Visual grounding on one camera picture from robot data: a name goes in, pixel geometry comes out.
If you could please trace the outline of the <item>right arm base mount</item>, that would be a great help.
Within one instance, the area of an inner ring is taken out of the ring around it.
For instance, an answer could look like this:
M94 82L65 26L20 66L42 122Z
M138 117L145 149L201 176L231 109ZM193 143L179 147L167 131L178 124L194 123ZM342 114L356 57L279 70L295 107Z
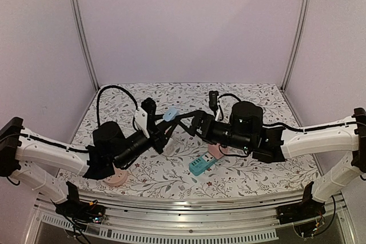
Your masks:
M291 203L276 208L276 218L280 224L300 222L311 219L294 227L296 234L302 238L314 237L324 220L325 203L313 200L312 187L314 182L306 185L300 202Z

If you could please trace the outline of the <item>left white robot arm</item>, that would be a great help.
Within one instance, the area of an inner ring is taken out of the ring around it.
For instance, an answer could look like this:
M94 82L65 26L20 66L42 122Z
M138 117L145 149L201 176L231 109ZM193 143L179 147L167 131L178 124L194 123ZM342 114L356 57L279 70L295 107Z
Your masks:
M38 135L23 126L22 118L14 117L1 128L1 176L19 180L79 218L85 205L77 187L60 182L39 164L102 180L114 175L115 169L126 170L149 149L162 153L177 124L178 119L163 120L126 137L118 123L109 121L93 131L92 145L82 147Z

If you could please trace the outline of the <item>round pink socket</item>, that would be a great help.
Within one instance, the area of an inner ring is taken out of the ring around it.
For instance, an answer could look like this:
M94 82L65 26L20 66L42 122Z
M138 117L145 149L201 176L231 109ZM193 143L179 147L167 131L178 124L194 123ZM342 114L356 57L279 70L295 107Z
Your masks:
M128 172L126 170L114 169L114 174L105 178L103 182L110 187L122 186L128 178Z

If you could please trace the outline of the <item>small blue plug adapter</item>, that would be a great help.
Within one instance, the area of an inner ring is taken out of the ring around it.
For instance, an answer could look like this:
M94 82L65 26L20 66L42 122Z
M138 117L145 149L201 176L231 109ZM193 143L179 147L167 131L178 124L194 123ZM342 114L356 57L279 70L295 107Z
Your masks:
M178 110L175 107L170 107L162 116L162 119L166 122L174 120L178 116Z

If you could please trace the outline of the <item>teal power strip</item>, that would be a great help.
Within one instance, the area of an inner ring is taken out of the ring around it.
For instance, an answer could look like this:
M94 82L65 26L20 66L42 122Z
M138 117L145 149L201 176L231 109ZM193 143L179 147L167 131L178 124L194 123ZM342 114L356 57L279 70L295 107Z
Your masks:
M194 176L199 176L204 173L208 168L213 166L217 161L218 159L216 159L210 153L205 153L189 164L189 171Z

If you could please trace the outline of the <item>pink cube socket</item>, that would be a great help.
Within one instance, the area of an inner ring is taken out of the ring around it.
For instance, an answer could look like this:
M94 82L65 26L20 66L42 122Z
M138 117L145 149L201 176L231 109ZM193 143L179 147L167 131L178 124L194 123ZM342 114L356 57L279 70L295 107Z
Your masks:
M220 144L216 145L208 144L208 153L216 160L223 158L227 152L228 149L221 148Z

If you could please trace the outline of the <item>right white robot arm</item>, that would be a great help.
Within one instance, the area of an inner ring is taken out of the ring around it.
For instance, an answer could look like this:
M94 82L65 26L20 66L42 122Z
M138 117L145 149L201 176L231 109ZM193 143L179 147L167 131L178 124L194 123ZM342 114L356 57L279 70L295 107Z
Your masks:
M189 114L190 126L179 125L191 136L210 144L242 150L263 163L284 162L307 154L344 151L346 155L326 175L310 186L310 197L296 206L301 219L317 211L318 203L326 202L355 178L365 174L365 111L328 125L294 128L283 123L266 125L264 111L247 101L233 105L227 123L216 121L202 110Z

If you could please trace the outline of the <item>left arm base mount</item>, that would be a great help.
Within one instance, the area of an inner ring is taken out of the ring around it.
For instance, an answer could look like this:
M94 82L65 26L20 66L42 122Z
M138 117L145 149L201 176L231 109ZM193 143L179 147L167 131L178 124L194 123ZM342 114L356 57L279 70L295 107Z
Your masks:
M81 201L78 187L71 182L66 182L66 201L55 203L55 212L62 215L72 226L73 236L79 243L91 243L84 232L89 223L102 223L105 219L106 207L95 199L91 202Z

